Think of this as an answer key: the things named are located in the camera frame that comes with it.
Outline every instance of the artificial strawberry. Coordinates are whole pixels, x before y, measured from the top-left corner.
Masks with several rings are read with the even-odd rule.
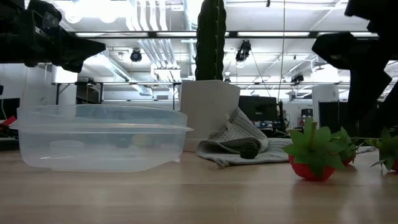
[[[341,127],[340,131],[337,133],[332,134],[332,140],[338,144],[341,144],[345,149],[339,153],[343,164],[347,166],[350,162],[354,162],[356,158],[356,151],[358,150],[359,146],[355,146],[355,143],[358,141],[358,138],[351,140],[350,136],[348,135],[347,131]]]
[[[335,169],[344,169],[339,152],[345,148],[331,142],[328,127],[317,129],[317,123],[308,118],[305,122],[304,134],[291,131],[292,145],[283,150],[289,155],[294,172],[307,180],[324,181],[334,173]]]
[[[312,181],[325,181],[329,179],[329,177],[335,173],[334,168],[325,166],[325,170],[323,171],[322,176],[319,178],[315,176],[315,174],[310,170],[310,167],[307,164],[297,164],[294,162],[294,156],[289,155],[289,162],[292,165],[294,172],[299,176],[303,177],[307,180]]]
[[[371,146],[379,149],[379,162],[373,164],[385,165],[388,171],[398,171],[398,136],[391,137],[386,128],[381,131],[381,141],[377,139],[366,140]]]

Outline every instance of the fluorescent light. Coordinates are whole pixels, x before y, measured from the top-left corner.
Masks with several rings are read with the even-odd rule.
[[[188,39],[188,40],[181,40],[182,44],[195,44],[197,43],[198,40],[197,39]]]
[[[306,37],[309,32],[238,32],[238,37]]]
[[[105,34],[105,33],[100,33],[100,32],[87,32],[87,33],[79,32],[79,33],[76,33],[76,36],[78,36],[78,37],[96,37],[96,36],[103,35],[103,34]]]
[[[104,85],[130,85],[130,83],[117,83],[117,82],[115,82],[115,83],[104,83]]]
[[[103,100],[103,102],[173,102],[173,100]]]
[[[370,32],[352,32],[354,37],[378,37],[377,34],[372,34]]]
[[[148,37],[147,32],[76,32],[75,34],[86,38]]]
[[[156,82],[152,82],[152,83],[150,83],[150,82],[131,82],[130,83],[131,85],[173,85],[173,83],[171,83],[171,82],[164,82],[164,83],[162,83],[162,82],[158,82],[158,83],[156,83]]]
[[[102,102],[127,102],[128,100],[103,100]]]
[[[337,34],[338,32],[321,32],[319,35],[325,34]],[[351,32],[354,37],[378,37],[377,34],[372,34],[371,32]]]
[[[158,37],[196,37],[196,32],[158,32]]]

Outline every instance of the ceiling light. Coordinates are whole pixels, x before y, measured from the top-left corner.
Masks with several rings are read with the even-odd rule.
[[[306,37],[309,32],[238,32],[238,37]]]
[[[110,0],[80,0],[77,3],[65,6],[65,18],[67,22],[76,24],[84,17],[99,17],[105,23],[114,22],[119,14],[116,14],[115,3]]]
[[[131,85],[135,85],[135,84],[138,84],[138,85],[174,85],[174,83],[172,83],[172,82],[158,82],[158,83],[156,83],[156,82],[131,82],[130,83]]]
[[[237,68],[243,68],[244,67],[244,62],[236,62],[236,67]]]
[[[147,32],[76,32],[78,37],[86,38],[123,38],[123,37],[148,37]]]
[[[338,32],[321,32],[319,35],[325,34],[337,34]],[[351,32],[354,37],[377,37],[377,34],[372,34],[371,32]]]
[[[181,40],[182,44],[195,44],[197,42],[198,42],[198,40],[196,40],[196,39]]]
[[[158,32],[158,37],[196,37],[196,32]]]

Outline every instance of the plastic container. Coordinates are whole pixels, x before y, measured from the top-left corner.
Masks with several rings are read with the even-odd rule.
[[[18,109],[24,162],[54,170],[133,172],[177,159],[187,115],[161,108],[106,105]]]

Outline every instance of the wooden table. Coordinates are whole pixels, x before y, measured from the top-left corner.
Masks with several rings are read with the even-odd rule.
[[[328,182],[289,164],[220,170],[194,153],[144,172],[55,172],[0,152],[0,223],[398,223],[398,175],[369,166],[377,153]]]

